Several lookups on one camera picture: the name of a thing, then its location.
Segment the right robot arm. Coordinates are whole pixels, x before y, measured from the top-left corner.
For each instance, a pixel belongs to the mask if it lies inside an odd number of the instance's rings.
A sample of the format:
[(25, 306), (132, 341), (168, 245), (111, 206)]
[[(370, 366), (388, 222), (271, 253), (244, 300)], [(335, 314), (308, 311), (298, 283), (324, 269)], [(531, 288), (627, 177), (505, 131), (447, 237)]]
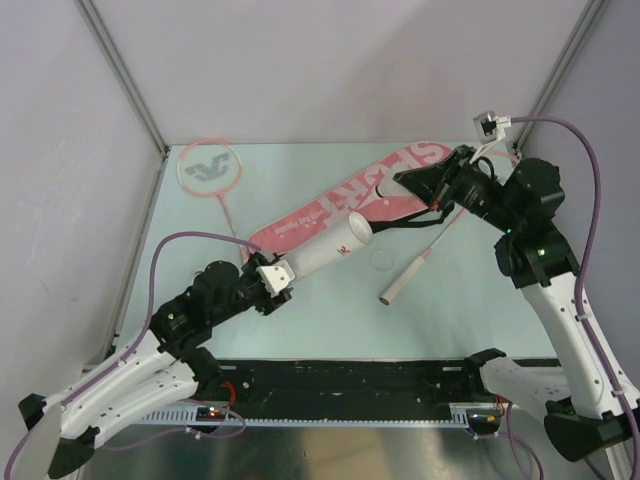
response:
[(560, 173), (549, 162), (519, 161), (505, 181), (484, 172), (472, 147), (444, 160), (393, 173), (395, 184), (432, 210), (458, 205), (502, 232), (495, 244), (500, 272), (537, 314), (560, 362), (555, 380), (519, 366), (497, 349), (467, 358), (464, 393), (476, 401), (499, 395), (539, 420), (556, 451), (577, 462), (622, 443), (639, 430), (639, 390), (625, 376), (597, 325), (580, 267), (553, 223), (564, 201)]

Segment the clear tube lid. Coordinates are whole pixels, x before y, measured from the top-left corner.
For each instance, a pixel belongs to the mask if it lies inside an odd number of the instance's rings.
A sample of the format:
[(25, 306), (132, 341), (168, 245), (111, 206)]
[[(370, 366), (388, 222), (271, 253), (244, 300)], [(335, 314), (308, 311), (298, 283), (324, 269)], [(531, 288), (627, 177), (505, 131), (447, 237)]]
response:
[(376, 249), (369, 255), (370, 266), (379, 272), (387, 272), (394, 267), (394, 259), (383, 249)]

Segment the white shuttlecock tube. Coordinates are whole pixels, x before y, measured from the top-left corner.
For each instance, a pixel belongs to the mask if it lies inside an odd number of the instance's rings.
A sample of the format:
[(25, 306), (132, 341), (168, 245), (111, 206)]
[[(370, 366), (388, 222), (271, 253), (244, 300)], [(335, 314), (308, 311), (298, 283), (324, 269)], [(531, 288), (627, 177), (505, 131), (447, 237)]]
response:
[(372, 241), (370, 223), (360, 213), (351, 212), (285, 254), (280, 264), (294, 279), (300, 279), (369, 246)]

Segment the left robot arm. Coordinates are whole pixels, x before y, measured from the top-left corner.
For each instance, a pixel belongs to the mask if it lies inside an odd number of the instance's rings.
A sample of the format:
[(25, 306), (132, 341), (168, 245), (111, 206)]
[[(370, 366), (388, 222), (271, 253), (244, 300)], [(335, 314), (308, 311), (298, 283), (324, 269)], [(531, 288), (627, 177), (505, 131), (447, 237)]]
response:
[(50, 412), (60, 414), (59, 437), (33, 478), (61, 479), (145, 415), (173, 402), (214, 397), (222, 371), (204, 346), (214, 328), (250, 309), (273, 313), (290, 300), (297, 277), (284, 258), (259, 252), (242, 267), (212, 262), (181, 294), (152, 308), (145, 326), (120, 352), (58, 394), (21, 400), (28, 444)]

